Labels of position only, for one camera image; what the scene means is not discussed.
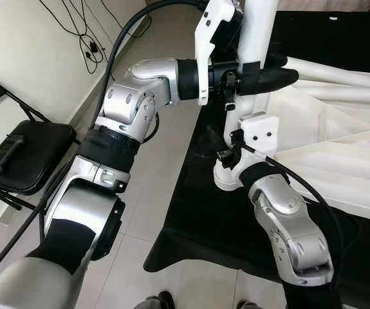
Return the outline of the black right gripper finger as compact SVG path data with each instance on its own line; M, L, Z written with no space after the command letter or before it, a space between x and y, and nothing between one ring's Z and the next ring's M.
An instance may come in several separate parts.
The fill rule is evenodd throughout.
M229 156L229 147L224 142L222 135L214 129L214 126L207 126L207 135L211 152L220 162L225 161Z

